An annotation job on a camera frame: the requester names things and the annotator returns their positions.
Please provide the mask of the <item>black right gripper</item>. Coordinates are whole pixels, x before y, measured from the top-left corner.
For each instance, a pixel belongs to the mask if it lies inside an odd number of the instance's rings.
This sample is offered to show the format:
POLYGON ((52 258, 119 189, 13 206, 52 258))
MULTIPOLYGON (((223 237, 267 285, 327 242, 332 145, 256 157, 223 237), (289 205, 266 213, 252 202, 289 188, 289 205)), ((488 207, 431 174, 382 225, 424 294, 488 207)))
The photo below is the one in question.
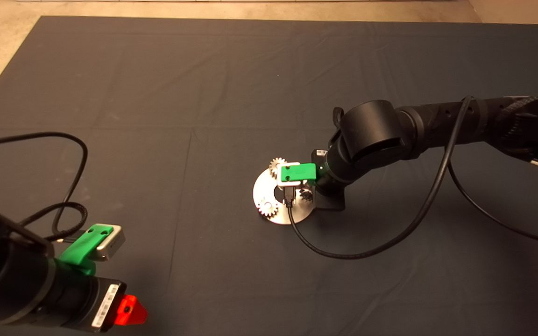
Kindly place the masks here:
POLYGON ((327 163, 327 150, 314 149, 311 162, 316 166, 316 179, 312 183, 312 199, 318 210, 343 211, 345 205, 345 186, 333 177, 327 163))

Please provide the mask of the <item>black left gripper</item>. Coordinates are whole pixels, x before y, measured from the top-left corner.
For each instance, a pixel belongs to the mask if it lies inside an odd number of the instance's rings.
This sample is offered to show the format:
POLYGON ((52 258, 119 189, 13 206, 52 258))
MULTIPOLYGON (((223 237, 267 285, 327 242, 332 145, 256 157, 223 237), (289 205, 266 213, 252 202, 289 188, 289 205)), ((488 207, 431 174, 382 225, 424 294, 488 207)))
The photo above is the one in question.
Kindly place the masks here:
POLYGON ((75 329, 105 333, 114 325, 141 325, 148 312, 134 295, 124 295, 127 285, 121 280, 93 277, 85 308, 75 320, 75 329))

